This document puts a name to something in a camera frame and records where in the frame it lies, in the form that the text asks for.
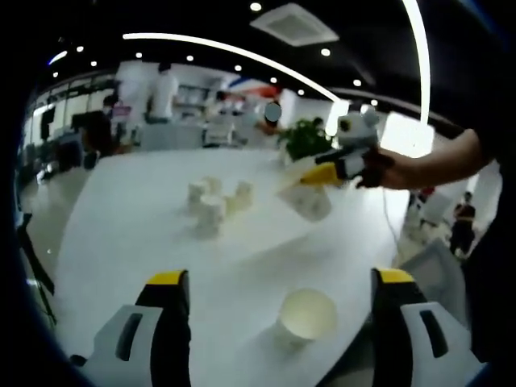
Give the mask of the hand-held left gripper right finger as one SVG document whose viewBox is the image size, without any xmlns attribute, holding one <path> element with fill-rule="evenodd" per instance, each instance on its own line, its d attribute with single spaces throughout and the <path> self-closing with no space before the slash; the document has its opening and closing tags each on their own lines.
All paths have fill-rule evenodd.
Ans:
<svg viewBox="0 0 516 387">
<path fill-rule="evenodd" d="M 414 278 L 372 270 L 374 386 L 466 386 L 472 379 L 468 330 Z"/>
</svg>

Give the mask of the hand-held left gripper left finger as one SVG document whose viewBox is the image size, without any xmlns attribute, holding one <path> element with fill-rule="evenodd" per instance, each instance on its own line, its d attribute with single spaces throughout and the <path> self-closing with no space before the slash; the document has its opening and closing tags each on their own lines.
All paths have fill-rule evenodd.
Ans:
<svg viewBox="0 0 516 387">
<path fill-rule="evenodd" d="M 189 272 L 151 277 L 94 337 L 86 376 L 96 386 L 189 386 Z"/>
</svg>

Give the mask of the person's right hand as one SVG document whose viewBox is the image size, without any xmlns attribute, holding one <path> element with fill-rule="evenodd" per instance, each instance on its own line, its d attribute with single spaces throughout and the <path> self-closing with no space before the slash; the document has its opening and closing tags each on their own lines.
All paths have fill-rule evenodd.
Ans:
<svg viewBox="0 0 516 387">
<path fill-rule="evenodd" d="M 374 148 L 363 156 L 364 169 L 360 172 L 357 188 L 404 189 L 404 157 L 383 148 Z"/>
</svg>

